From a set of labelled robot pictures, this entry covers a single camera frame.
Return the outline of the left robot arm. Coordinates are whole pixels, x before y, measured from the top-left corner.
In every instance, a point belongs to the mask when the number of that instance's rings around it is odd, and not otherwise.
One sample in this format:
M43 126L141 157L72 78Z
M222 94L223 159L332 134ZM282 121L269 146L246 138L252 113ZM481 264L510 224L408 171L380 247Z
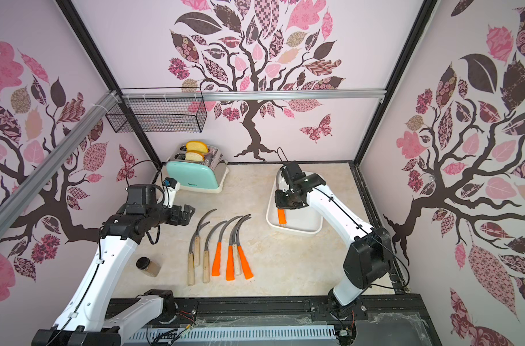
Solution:
M161 186L127 187L126 202L103 224L98 249L69 304L50 329L36 332L32 345L122 345L153 319L174 316L169 291L143 296L114 317L106 313L126 264L150 230L189 225L195 209L174 205L179 190L173 178Z

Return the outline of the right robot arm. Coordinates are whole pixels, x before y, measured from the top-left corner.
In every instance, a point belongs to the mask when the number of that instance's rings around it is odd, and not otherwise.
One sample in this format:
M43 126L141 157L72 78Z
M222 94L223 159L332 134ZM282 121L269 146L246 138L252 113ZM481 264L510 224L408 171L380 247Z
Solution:
M392 237L383 227L375 228L350 210L318 174L306 174L295 161L277 173L275 206L283 210L315 210L345 242L347 254L343 277L331 291L331 301L345 307L370 286L390 273L397 257Z

